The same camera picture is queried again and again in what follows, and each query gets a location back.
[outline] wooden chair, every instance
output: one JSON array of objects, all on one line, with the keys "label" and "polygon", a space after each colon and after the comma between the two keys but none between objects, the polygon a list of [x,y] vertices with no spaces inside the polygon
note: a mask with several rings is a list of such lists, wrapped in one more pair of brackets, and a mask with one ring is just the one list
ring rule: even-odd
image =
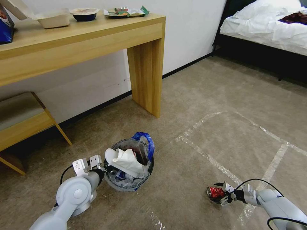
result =
[{"label": "wooden chair", "polygon": [[1,151],[54,125],[68,144],[72,145],[35,93],[23,93],[1,101],[0,161],[20,174],[25,175],[26,172],[21,161],[16,156],[6,155]]}]

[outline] table leg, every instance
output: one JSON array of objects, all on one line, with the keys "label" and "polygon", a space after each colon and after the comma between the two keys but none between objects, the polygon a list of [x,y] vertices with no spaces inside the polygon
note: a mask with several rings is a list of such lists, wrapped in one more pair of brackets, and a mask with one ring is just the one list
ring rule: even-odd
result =
[{"label": "table leg", "polygon": [[6,153],[5,151],[2,151],[0,153],[0,162],[6,164],[11,169],[14,169],[15,171],[19,172],[21,175],[25,175],[26,171],[21,163],[21,161],[12,154]]},{"label": "table leg", "polygon": [[127,49],[133,100],[160,117],[162,68],[164,53],[163,37]]}]

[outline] white wall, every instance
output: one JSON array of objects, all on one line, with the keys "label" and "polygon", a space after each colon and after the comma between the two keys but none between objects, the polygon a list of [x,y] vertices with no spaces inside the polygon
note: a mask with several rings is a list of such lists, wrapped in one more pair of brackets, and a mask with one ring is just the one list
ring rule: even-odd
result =
[{"label": "white wall", "polygon": [[[163,74],[212,51],[225,0],[23,0],[35,13],[56,8],[144,5],[166,15]],[[0,88],[0,99],[34,91],[57,122],[131,90],[126,50]]]}]

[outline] red can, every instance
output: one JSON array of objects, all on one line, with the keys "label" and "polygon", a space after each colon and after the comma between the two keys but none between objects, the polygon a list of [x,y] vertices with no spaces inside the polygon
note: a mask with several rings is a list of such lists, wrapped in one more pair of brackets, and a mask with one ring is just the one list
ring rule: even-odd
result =
[{"label": "red can", "polygon": [[207,188],[207,195],[210,198],[223,198],[225,197],[225,192],[222,188],[216,188],[216,187],[208,187]]}]

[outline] baseboard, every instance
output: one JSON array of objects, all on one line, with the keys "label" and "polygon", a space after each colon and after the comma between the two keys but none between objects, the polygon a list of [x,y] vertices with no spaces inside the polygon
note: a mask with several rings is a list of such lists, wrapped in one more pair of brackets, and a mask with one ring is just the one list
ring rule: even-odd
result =
[{"label": "baseboard", "polygon": [[205,56],[202,56],[202,57],[200,57],[200,58],[198,58],[198,59],[196,59],[196,60],[194,60],[194,61],[192,61],[188,64],[185,64],[185,65],[183,65],[183,66],[181,66],[181,67],[179,67],[179,68],[177,68],[177,69],[175,69],[175,70],[173,70],[169,73],[166,73],[162,76],[162,79],[167,78],[168,76],[173,75],[174,73],[177,73],[177,72],[179,72],[179,71],[181,71],[181,70],[183,70],[183,69],[185,69],[185,68],[187,68],[187,67],[189,67],[189,66],[191,66],[191,65],[193,65],[193,64],[195,64],[195,63],[197,63],[197,62],[199,62],[199,61],[201,61],[201,60],[203,60],[203,59],[205,59],[209,56],[211,56],[211,55],[212,55],[212,52],[209,53],[209,54],[206,54]]},{"label": "baseboard", "polygon": [[[212,53],[209,53],[209,54],[207,54],[205,56],[202,56],[202,57],[200,57],[200,58],[198,58],[198,59],[196,59],[196,60],[194,60],[194,61],[192,61],[192,62],[190,62],[188,64],[185,64],[185,65],[183,65],[183,66],[181,66],[181,67],[179,67],[179,68],[177,68],[177,69],[175,69],[175,70],[173,70],[173,71],[171,71],[169,73],[166,73],[166,74],[164,74],[162,76],[162,79],[167,78],[168,76],[173,75],[174,73],[177,73],[177,72],[179,72],[179,71],[181,71],[181,70],[183,70],[183,69],[185,69],[185,68],[187,68],[187,67],[189,67],[189,66],[191,66],[191,65],[193,65],[193,64],[195,64],[195,63],[197,63],[197,62],[199,62],[199,61],[201,61],[201,60],[203,60],[203,59],[205,59],[205,58],[207,58],[209,56],[211,56],[211,55],[212,55]],[[107,102],[104,102],[104,103],[102,103],[100,105],[97,105],[94,108],[91,108],[91,109],[89,109],[89,110],[87,110],[87,111],[85,111],[83,113],[80,113],[80,114],[78,114],[78,115],[76,115],[76,116],[74,116],[74,117],[72,117],[72,118],[70,118],[70,119],[68,119],[66,121],[63,121],[63,122],[60,123],[60,125],[61,126],[65,126],[65,125],[68,125],[70,123],[74,123],[74,122],[80,120],[81,118],[84,118],[84,117],[86,117],[86,116],[88,116],[88,115],[90,115],[90,114],[92,114],[94,112],[97,112],[98,110],[103,109],[104,107],[107,107],[108,105],[111,105],[111,104],[113,104],[113,103],[115,103],[115,102],[117,102],[117,101],[119,101],[121,99],[124,99],[125,97],[130,96],[131,94],[132,94],[132,91],[130,90],[130,91],[126,92],[126,93],[123,93],[123,94],[115,97],[115,98],[112,98],[111,100],[109,100]]]},{"label": "baseboard", "polygon": [[120,101],[121,99],[124,99],[125,97],[130,96],[131,94],[132,94],[132,91],[130,90],[130,91],[126,92],[126,93],[123,93],[123,94],[121,94],[121,95],[119,95],[117,97],[112,98],[111,100],[109,100],[107,102],[104,102],[104,103],[102,103],[100,105],[97,105],[97,106],[95,106],[95,107],[93,107],[93,108],[91,108],[91,109],[89,109],[89,110],[87,110],[87,111],[85,111],[83,113],[80,113],[80,114],[78,114],[78,115],[76,115],[76,116],[74,116],[74,117],[72,117],[72,118],[70,118],[70,119],[68,119],[66,121],[63,121],[63,122],[60,123],[60,125],[61,126],[65,126],[65,125],[68,125],[70,123],[75,123],[76,121],[80,120],[81,118],[84,118],[84,117],[86,117],[86,116],[88,116],[88,115],[90,115],[92,113],[95,113],[98,110],[101,110],[104,107],[107,107],[108,105],[111,105],[111,104],[113,104],[113,103],[115,103],[117,101]]}]

